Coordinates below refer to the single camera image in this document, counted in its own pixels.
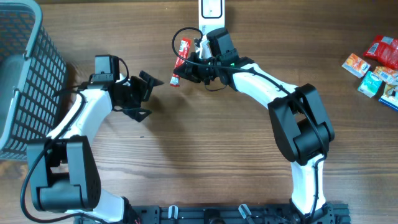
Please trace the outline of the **orange small box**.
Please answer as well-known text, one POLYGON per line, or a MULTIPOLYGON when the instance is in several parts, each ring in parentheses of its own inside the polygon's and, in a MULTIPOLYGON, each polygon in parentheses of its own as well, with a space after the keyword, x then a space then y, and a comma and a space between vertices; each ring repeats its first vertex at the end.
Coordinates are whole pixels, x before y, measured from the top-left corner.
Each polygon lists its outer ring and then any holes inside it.
POLYGON ((350 54, 342 67, 358 78, 362 78, 370 69, 370 64, 355 54, 350 54))
POLYGON ((389 67, 376 67, 374 74, 389 85, 397 85, 397 70, 389 67))

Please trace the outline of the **white cream snack bag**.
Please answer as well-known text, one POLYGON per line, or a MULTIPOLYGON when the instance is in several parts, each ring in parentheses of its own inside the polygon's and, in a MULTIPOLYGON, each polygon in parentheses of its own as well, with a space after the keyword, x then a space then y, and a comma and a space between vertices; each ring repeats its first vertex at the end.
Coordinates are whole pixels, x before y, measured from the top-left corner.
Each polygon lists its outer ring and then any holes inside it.
POLYGON ((385 84, 384 91, 382 96, 379 99, 379 102, 382 104, 398 111, 398 86, 397 85, 389 85, 385 84))

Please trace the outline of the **red candy bag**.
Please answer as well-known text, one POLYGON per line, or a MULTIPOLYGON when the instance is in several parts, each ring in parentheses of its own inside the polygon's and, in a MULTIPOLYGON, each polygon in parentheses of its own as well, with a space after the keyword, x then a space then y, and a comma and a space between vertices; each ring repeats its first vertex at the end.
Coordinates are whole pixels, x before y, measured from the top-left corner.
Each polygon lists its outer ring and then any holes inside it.
POLYGON ((377 35, 363 55, 377 60, 385 67, 397 70, 397 38, 377 35))

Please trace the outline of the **red stick sachet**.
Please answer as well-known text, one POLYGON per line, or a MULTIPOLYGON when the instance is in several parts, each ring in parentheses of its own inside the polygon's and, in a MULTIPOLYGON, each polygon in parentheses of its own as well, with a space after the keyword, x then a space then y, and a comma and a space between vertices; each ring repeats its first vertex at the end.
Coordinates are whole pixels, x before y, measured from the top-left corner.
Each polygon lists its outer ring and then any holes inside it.
MULTIPOLYGON (((179 56, 183 57, 184 59, 187 59, 191 44, 192 44, 192 41, 190 39, 183 38, 181 40, 180 48, 178 50, 179 56)), ((182 63, 183 63, 183 60, 180 59, 179 57, 177 57, 174 68, 181 66, 182 63)), ((172 77, 170 79, 170 85, 173 87, 179 87, 180 86, 180 76, 173 73, 172 77)))

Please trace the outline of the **teal small box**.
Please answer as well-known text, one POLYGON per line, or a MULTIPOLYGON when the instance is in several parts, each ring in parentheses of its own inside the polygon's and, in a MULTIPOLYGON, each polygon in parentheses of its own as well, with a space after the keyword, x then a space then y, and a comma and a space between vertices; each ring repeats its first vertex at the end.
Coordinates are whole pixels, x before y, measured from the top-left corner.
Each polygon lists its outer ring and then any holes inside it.
POLYGON ((368 71, 362 79, 358 91, 372 98, 378 92, 381 84, 382 80, 373 72, 368 71))

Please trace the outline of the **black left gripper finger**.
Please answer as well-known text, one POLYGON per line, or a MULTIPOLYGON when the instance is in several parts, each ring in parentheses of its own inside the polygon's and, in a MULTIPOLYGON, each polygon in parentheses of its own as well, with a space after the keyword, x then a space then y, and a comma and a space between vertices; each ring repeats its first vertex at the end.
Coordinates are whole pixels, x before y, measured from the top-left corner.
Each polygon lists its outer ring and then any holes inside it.
POLYGON ((148 101, 152 93, 153 87, 163 85, 164 82, 152 77, 147 72, 141 70, 139 74, 141 100, 148 101))
POLYGON ((143 121, 146 117, 148 117, 152 113, 151 110, 146 110, 142 108, 122 109, 121 111, 125 115, 129 116, 131 119, 137 121, 138 123, 143 121))

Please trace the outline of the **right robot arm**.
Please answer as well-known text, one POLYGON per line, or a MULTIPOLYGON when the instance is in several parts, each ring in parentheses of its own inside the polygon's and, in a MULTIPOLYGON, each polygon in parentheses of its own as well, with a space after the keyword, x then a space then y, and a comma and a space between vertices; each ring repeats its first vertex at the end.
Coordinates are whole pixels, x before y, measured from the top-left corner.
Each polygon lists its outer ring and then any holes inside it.
POLYGON ((291 163, 293 213, 303 223, 322 217, 326 205, 322 169, 335 132, 317 89, 284 83, 252 59, 240 57, 225 28, 202 34, 195 45, 196 51, 174 68, 174 74, 205 85, 219 78, 224 86, 264 106, 277 147, 291 163))

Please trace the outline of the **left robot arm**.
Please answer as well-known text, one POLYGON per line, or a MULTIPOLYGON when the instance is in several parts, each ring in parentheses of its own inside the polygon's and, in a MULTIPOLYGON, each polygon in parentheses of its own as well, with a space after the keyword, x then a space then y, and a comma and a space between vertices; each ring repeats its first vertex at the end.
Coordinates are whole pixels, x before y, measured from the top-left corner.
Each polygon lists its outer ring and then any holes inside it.
POLYGON ((29 171, 22 184, 20 205, 29 220, 141 223, 127 198, 102 189, 91 150, 101 123, 111 112, 143 121, 152 112, 141 104, 149 100, 154 87, 163 85, 145 71, 136 77, 122 77, 122 63, 124 60, 115 55, 97 55, 88 81, 55 92, 55 96, 73 93, 76 100, 55 129, 27 145, 29 171))

